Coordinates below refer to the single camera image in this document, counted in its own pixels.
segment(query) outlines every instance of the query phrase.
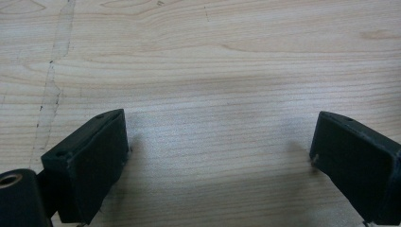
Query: light wood tabletop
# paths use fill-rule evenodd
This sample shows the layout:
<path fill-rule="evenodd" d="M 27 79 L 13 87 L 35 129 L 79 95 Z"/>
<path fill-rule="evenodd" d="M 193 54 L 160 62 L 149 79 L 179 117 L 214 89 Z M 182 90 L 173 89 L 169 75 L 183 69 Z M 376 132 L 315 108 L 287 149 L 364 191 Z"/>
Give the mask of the light wood tabletop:
<path fill-rule="evenodd" d="M 0 171 L 41 171 L 63 138 L 124 108 L 133 153 L 90 226 L 363 226 L 308 152 L 319 111 L 401 142 L 400 12 L 0 1 Z"/>

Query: wooden table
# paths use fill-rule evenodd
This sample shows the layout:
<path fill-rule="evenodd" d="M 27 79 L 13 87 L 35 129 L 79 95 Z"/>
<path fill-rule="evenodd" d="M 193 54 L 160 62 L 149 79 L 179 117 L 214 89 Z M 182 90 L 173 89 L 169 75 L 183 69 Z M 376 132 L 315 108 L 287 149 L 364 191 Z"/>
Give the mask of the wooden table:
<path fill-rule="evenodd" d="M 321 110 L 401 142 L 400 11 L 1 1 L 0 171 L 124 108 L 133 154 L 91 226 L 363 226 L 308 150 Z"/>

